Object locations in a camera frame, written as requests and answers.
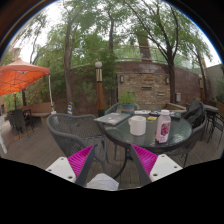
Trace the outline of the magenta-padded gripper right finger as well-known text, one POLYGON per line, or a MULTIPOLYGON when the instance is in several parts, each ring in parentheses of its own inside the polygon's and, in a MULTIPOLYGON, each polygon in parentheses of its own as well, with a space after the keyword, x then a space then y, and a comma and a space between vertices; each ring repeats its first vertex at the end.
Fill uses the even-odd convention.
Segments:
POLYGON ((142 186, 182 169, 166 154, 156 155, 140 146, 131 146, 131 156, 138 170, 142 186))

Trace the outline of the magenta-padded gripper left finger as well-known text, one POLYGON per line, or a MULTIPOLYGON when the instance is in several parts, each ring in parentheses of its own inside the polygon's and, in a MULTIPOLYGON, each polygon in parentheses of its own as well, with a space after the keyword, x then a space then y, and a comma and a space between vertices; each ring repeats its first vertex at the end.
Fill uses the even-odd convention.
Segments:
POLYGON ((95 146, 88 146, 66 157, 59 157, 47 171, 79 186, 85 184, 87 174, 95 156, 95 146))

